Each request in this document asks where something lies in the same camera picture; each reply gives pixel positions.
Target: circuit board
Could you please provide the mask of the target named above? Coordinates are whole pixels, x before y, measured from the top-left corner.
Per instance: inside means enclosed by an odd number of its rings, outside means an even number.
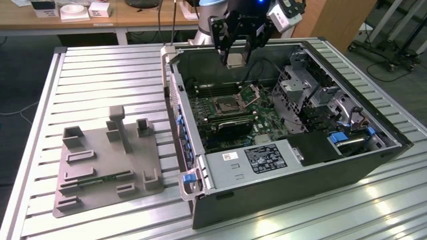
[[[270,90],[242,86],[236,94],[196,94],[189,105],[206,153],[276,141],[288,135],[270,100]]]

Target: aluminum table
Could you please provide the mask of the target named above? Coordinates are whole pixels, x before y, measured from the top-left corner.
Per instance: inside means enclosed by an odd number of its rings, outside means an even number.
[[[355,65],[317,38],[305,38],[415,143],[397,160],[356,184],[192,230],[180,198],[177,158],[165,109],[158,44],[74,47],[53,55],[8,204],[0,239],[424,239],[427,236],[427,129]],[[165,190],[62,217],[52,216],[61,132],[97,128],[108,106],[125,122],[154,125]]]

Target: power supply label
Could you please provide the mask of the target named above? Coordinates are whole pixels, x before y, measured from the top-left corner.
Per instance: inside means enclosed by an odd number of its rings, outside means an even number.
[[[288,166],[276,144],[245,149],[244,153],[256,174],[261,174]]]

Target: blue latch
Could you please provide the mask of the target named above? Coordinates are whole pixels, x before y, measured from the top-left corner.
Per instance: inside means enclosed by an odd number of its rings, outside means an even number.
[[[180,124],[181,120],[182,120],[182,115],[180,114],[176,119],[176,124]]]
[[[190,174],[182,175],[181,181],[184,184],[194,183],[197,181],[196,174],[190,173]]]
[[[376,133],[375,129],[371,126],[367,127],[367,133],[369,136],[372,136]]]
[[[348,140],[348,137],[347,137],[345,133],[335,132],[335,133],[331,134],[331,141],[332,141],[333,144],[336,144],[336,143],[339,143],[341,141],[345,141],[345,140]]]

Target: white label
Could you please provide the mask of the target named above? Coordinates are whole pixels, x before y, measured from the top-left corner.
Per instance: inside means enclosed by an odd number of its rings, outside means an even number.
[[[102,26],[113,26],[113,23],[93,23],[94,27],[102,27]]]
[[[224,159],[224,161],[228,161],[228,160],[237,159],[238,156],[237,156],[236,152],[229,152],[229,153],[222,154],[221,158]]]

